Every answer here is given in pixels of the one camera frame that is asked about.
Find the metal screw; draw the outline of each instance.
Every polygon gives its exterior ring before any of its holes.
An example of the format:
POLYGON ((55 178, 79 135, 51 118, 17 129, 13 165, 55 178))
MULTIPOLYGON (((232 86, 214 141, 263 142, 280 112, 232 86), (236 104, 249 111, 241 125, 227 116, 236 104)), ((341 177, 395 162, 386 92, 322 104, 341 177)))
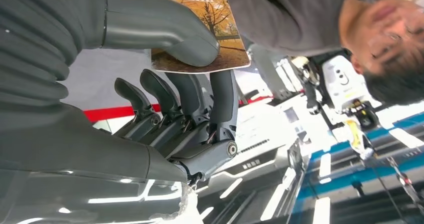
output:
POLYGON ((153 126, 156 126, 157 124, 159 124, 159 122, 160 122, 161 120, 157 117, 157 116, 154 116, 152 119, 151 119, 151 123, 153 124, 153 126))
POLYGON ((234 156, 237 153, 237 146, 235 142, 230 142, 228 145, 228 155, 234 156))

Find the white robot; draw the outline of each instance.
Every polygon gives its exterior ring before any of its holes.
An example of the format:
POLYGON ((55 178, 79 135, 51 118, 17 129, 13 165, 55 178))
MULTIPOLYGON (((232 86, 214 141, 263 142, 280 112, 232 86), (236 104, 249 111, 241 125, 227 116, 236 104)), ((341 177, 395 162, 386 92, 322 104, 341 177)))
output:
POLYGON ((320 66, 308 63, 303 73, 310 113, 321 113, 327 122, 327 114, 321 108, 327 105, 336 113, 347 115, 346 120, 336 125, 329 121, 327 124, 331 125, 331 130, 344 128, 351 148, 362 160, 370 158, 374 149, 364 131, 376 128, 379 121, 369 102, 371 96, 364 77, 356 73, 351 62, 343 55, 332 57, 320 66), (322 101, 317 101, 316 90, 321 93, 322 101))

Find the autumn tree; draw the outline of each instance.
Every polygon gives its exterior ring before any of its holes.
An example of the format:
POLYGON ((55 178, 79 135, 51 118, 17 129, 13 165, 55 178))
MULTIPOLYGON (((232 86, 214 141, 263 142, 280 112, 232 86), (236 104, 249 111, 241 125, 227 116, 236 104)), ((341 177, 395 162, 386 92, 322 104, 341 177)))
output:
POLYGON ((214 8, 213 4, 205 2, 203 6, 203 16, 201 17, 202 21, 207 25, 210 32, 216 36, 218 26, 227 20, 228 16, 231 14, 227 8, 222 4, 217 5, 219 8, 214 8))

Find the robotic hand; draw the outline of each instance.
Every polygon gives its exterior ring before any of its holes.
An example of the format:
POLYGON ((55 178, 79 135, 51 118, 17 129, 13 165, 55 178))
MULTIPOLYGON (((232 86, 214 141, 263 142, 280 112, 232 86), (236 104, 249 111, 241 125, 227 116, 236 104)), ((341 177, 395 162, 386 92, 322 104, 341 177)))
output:
POLYGON ((368 137, 362 132, 357 118, 351 117, 345 121, 344 128, 349 133, 347 136, 350 147, 358 154, 361 160, 365 161, 373 156, 373 146, 368 137))

